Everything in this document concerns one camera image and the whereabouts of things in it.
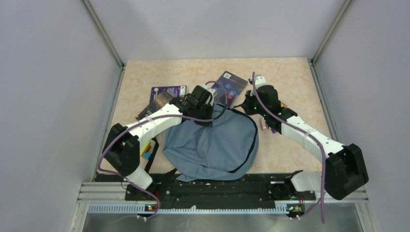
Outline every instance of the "metal floor panel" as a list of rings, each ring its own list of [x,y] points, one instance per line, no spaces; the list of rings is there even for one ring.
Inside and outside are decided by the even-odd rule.
[[[320,222],[320,210],[308,217],[289,220],[285,215],[258,214],[168,214],[144,222],[126,218],[113,222],[126,214],[88,214],[83,232],[361,232],[362,226],[355,205],[326,204],[326,224]]]

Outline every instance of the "colorful printed image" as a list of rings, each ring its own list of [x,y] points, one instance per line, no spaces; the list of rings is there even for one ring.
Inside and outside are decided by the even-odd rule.
[[[235,99],[242,93],[242,91],[248,85],[248,82],[228,71],[225,71],[222,76],[217,80],[217,82],[222,85],[227,92],[228,103],[227,106],[232,106]],[[223,89],[218,84],[212,86],[216,90],[217,96],[215,98],[216,103],[225,104],[225,94]]]

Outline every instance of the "black bag strap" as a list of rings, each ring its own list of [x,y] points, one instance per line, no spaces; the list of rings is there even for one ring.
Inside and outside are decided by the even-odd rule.
[[[154,162],[154,159],[155,159],[155,155],[157,154],[158,148],[160,147],[160,144],[158,143],[157,138],[153,138],[152,140],[155,142],[155,145],[154,145],[154,149],[152,150],[151,156],[149,156],[148,158],[148,163],[146,163],[146,166],[144,169],[146,173],[149,173],[149,169],[151,169],[152,163]]]
[[[232,111],[232,112],[234,112],[234,113],[236,113],[236,114],[240,114],[240,115],[242,115],[242,116],[245,116],[246,118],[248,118],[248,119],[253,123],[253,126],[255,127],[255,134],[254,134],[254,136],[253,136],[253,141],[252,141],[252,144],[250,145],[249,152],[248,152],[248,155],[247,155],[246,158],[245,158],[245,161],[244,161],[239,167],[237,167],[237,168],[235,168],[235,169],[233,169],[233,170],[231,170],[231,171],[228,171],[229,173],[236,173],[240,168],[242,168],[242,166],[243,166],[246,162],[248,162],[249,156],[250,156],[250,154],[252,153],[252,151],[253,151],[253,149],[254,149],[254,147],[255,147],[256,137],[258,136],[258,126],[256,125],[255,121],[253,121],[253,119],[252,119],[251,117],[249,117],[248,115],[246,115],[246,114],[244,114],[244,113],[242,113],[242,112],[240,112],[240,111],[238,111],[238,110],[236,110],[236,109],[228,109],[228,110],[230,110],[230,111]]]

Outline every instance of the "cable tie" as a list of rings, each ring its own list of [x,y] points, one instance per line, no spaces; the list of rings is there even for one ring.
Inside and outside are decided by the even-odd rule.
[[[316,132],[317,130],[315,129],[309,129],[306,131],[305,135],[303,136],[303,148],[306,149],[306,146],[308,145],[308,137],[310,134]]]
[[[147,116],[147,120],[149,123],[152,123],[154,125],[154,128],[157,127],[157,124],[155,124],[155,120],[152,120],[151,116]]]

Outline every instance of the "beige table surface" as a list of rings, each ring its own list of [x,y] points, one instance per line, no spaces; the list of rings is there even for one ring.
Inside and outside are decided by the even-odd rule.
[[[217,80],[224,71],[248,79],[253,71],[263,75],[278,90],[279,99],[310,126],[326,136],[329,130],[306,58],[229,58],[128,61],[112,125],[127,125],[147,106],[151,87],[196,85]],[[245,91],[233,105],[242,103]],[[259,126],[261,116],[252,116]],[[157,136],[160,148],[150,173],[165,173],[174,167],[162,153],[164,133]],[[114,170],[107,161],[102,167]],[[299,144],[269,130],[259,130],[259,150],[248,173],[282,173],[320,170],[321,164]]]

